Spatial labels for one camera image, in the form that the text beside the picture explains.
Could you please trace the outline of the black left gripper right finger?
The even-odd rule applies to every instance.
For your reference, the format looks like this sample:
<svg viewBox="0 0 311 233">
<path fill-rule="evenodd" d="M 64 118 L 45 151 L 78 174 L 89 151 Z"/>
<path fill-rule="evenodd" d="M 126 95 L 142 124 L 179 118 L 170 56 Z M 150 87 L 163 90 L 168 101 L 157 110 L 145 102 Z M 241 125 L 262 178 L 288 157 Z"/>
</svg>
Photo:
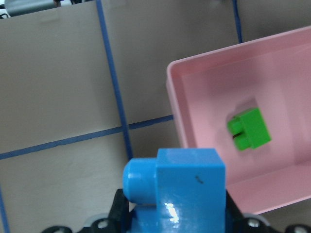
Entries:
<svg viewBox="0 0 311 233">
<path fill-rule="evenodd" d="M 226 190 L 225 204 L 225 233 L 240 233 L 244 216 Z"/>
</svg>

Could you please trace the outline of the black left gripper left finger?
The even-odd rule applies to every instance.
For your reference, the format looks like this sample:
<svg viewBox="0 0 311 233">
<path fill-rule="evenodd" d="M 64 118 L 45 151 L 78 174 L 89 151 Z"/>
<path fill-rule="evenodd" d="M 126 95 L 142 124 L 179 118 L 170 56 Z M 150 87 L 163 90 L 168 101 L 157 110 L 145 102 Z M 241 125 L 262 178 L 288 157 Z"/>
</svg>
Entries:
<svg viewBox="0 0 311 233">
<path fill-rule="evenodd" d="M 131 233 L 133 211 L 129 210 L 129 200 L 123 189 L 117 189 L 108 214 L 108 233 Z"/>
</svg>

